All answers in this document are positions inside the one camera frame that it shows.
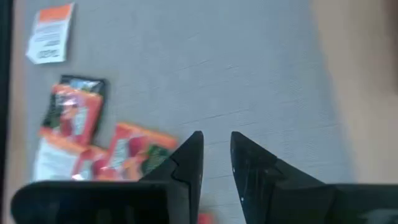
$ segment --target food wrapper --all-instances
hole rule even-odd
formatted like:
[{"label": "food wrapper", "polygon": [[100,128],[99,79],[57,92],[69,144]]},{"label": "food wrapper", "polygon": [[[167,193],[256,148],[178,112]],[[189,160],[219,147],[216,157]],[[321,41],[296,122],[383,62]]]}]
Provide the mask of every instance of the food wrapper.
[{"label": "food wrapper", "polygon": [[80,155],[86,150],[66,138],[44,133],[36,153],[33,181],[71,180]]},{"label": "food wrapper", "polygon": [[177,148],[177,139],[134,124],[118,123],[109,147],[107,171],[101,179],[138,181]]},{"label": "food wrapper", "polygon": [[42,9],[36,14],[26,55],[34,64],[63,62],[74,3]]},{"label": "food wrapper", "polygon": [[82,145],[90,143],[103,98],[96,93],[54,85],[41,135],[52,133]]},{"label": "food wrapper", "polygon": [[[87,91],[89,93],[97,93],[103,97],[103,102],[106,98],[106,88],[108,86],[108,81],[104,78],[91,78],[84,77],[80,75],[62,75],[60,79],[60,84],[68,85],[75,90]],[[103,105],[100,108],[98,121],[95,124],[95,134],[98,130],[99,124],[101,122]]]}]

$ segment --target orange snack packet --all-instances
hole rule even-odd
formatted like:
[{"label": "orange snack packet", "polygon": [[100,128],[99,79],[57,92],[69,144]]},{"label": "orange snack packet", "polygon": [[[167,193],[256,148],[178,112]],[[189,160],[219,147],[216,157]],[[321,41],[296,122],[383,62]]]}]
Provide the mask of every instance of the orange snack packet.
[{"label": "orange snack packet", "polygon": [[40,134],[52,133],[87,145],[91,141],[102,103],[102,96],[96,93],[76,90],[68,85],[54,85],[50,108]]},{"label": "orange snack packet", "polygon": [[177,139],[135,124],[118,123],[109,146],[109,175],[138,181],[177,148]]}]

